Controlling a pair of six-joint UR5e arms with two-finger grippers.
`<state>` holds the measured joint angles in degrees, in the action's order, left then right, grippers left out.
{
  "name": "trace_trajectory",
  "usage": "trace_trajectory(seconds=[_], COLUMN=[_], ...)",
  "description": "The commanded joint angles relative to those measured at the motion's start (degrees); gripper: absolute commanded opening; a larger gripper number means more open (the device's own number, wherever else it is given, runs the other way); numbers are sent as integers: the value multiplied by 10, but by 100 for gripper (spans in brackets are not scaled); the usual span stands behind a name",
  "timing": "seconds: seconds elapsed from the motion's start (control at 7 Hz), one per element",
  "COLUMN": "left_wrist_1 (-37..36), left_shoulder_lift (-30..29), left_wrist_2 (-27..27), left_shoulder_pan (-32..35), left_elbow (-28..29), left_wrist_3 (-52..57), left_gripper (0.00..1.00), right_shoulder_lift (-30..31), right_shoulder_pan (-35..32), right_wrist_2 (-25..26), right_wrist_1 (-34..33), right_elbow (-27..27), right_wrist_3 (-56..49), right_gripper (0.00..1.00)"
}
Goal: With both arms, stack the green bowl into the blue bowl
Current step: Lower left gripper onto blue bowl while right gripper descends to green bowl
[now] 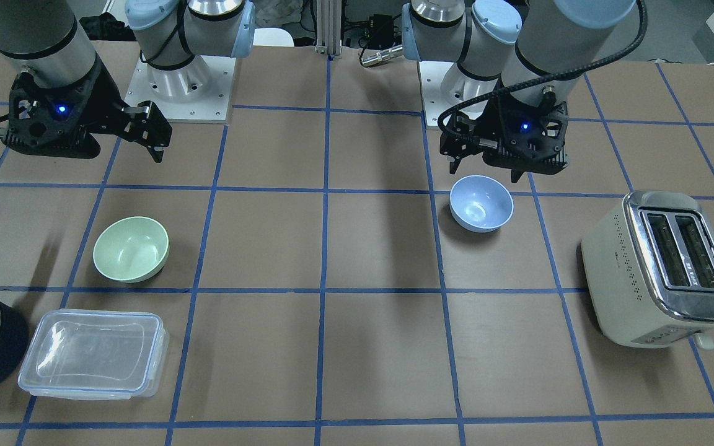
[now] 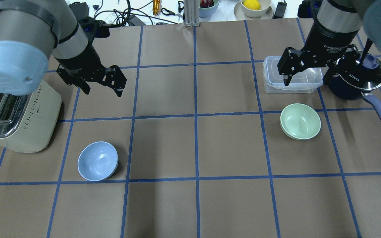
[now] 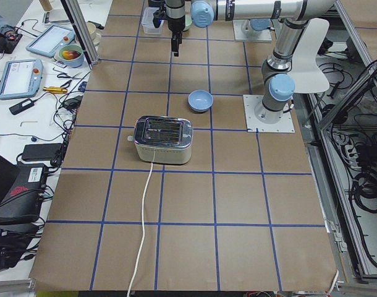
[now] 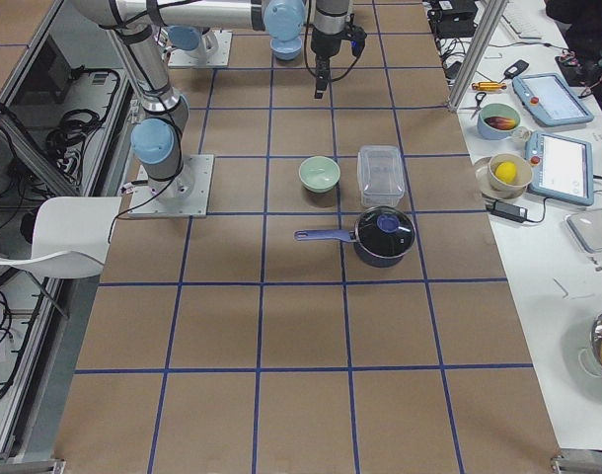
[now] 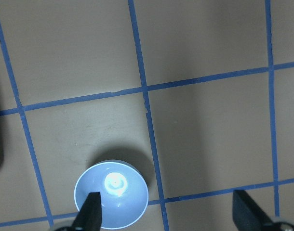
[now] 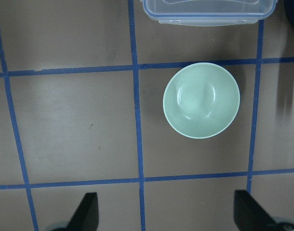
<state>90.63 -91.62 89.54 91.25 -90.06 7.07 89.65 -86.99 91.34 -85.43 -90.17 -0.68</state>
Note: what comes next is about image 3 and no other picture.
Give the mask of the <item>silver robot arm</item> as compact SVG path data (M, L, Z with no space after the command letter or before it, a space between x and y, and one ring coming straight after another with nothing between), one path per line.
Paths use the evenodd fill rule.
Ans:
M258 120L277 123L295 84L288 77L294 51L311 19L326 12L333 1L192 1L194 25L205 28L216 20L283 19L273 52L262 65L265 95L254 109Z

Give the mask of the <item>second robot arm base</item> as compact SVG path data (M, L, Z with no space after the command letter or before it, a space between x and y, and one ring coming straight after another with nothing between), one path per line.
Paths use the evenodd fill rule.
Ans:
M236 41L271 43L270 19L234 20L234 37Z

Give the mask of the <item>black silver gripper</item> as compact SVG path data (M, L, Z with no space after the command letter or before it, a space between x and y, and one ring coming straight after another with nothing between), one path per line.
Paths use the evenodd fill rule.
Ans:
M178 45L182 43L182 31L185 28L185 1L165 0L168 28L172 33L171 52L178 56Z

